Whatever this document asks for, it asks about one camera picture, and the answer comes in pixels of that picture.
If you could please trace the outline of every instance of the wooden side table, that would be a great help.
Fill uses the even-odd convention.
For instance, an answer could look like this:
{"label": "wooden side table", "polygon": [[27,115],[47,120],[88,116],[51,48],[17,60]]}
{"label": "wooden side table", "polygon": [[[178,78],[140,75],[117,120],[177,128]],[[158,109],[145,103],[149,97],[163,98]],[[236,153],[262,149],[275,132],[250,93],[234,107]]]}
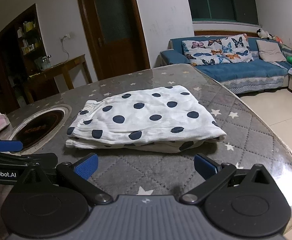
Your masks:
{"label": "wooden side table", "polygon": [[73,86],[73,82],[71,81],[71,78],[69,76],[69,70],[71,70],[72,68],[78,66],[79,64],[83,65],[86,77],[88,79],[88,83],[92,83],[92,79],[90,77],[87,65],[86,65],[86,60],[85,60],[85,54],[79,56],[79,57],[75,57],[72,59],[67,60],[66,62],[62,62],[59,63],[55,66],[52,66],[51,68],[48,68],[46,70],[44,70],[43,72],[32,76],[31,78],[29,78],[24,84],[24,91],[25,94],[27,96],[27,99],[29,101],[29,103],[33,103],[34,99],[32,94],[30,93],[30,90],[37,86],[38,84],[41,84],[49,79],[53,79],[54,77],[58,76],[58,75],[63,75],[66,85],[68,87],[69,90],[74,89]]}

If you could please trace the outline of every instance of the tile floor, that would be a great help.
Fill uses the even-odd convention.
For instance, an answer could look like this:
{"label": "tile floor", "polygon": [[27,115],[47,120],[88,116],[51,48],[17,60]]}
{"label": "tile floor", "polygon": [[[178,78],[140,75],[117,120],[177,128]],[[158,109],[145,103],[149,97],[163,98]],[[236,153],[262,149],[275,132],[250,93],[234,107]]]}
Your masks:
{"label": "tile floor", "polygon": [[[292,93],[287,89],[243,95],[241,99],[292,149]],[[285,237],[292,240],[292,230]]]}

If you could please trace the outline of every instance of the wooden table leg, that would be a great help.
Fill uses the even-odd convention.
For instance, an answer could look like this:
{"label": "wooden table leg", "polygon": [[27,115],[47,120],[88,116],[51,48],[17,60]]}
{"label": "wooden table leg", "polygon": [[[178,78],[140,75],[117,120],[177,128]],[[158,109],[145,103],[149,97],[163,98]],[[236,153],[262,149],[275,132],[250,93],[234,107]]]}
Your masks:
{"label": "wooden table leg", "polygon": [[34,99],[33,99],[33,96],[31,95],[31,92],[30,92],[27,85],[24,86],[24,91],[25,91],[26,97],[28,99],[28,102],[30,104],[32,104],[34,102]]}
{"label": "wooden table leg", "polygon": [[90,77],[89,70],[88,70],[88,68],[87,68],[87,65],[86,65],[86,62],[85,62],[85,61],[83,62],[83,69],[84,69],[84,71],[85,71],[85,74],[86,74],[86,77],[87,77],[88,83],[89,83],[89,84],[92,83],[93,81],[92,81],[92,78]]}
{"label": "wooden table leg", "polygon": [[64,76],[64,79],[65,79],[65,82],[66,82],[68,89],[69,90],[74,89],[73,82],[71,81],[68,69],[66,67],[63,68],[62,73],[63,73],[63,76]]}

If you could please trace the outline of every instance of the door handle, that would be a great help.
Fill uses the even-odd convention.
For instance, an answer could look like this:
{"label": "door handle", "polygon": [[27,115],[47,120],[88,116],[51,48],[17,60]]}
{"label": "door handle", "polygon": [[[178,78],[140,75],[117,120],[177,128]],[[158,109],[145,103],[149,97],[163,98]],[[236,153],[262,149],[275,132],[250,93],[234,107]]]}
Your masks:
{"label": "door handle", "polygon": [[98,44],[100,47],[102,47],[102,39],[101,38],[98,38]]}

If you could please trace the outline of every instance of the blue gripper pad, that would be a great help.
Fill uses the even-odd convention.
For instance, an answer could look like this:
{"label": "blue gripper pad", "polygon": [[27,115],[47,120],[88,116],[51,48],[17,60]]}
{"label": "blue gripper pad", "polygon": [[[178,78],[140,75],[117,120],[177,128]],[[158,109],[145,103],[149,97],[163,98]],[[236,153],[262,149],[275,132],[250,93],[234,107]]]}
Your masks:
{"label": "blue gripper pad", "polygon": [[217,174],[217,168],[199,155],[194,158],[195,170],[205,179]]}
{"label": "blue gripper pad", "polygon": [[21,141],[0,140],[0,152],[20,152],[22,149],[23,143]]}
{"label": "blue gripper pad", "polygon": [[89,156],[79,164],[74,163],[74,166],[74,172],[83,179],[88,180],[98,168],[98,156],[97,154]]}

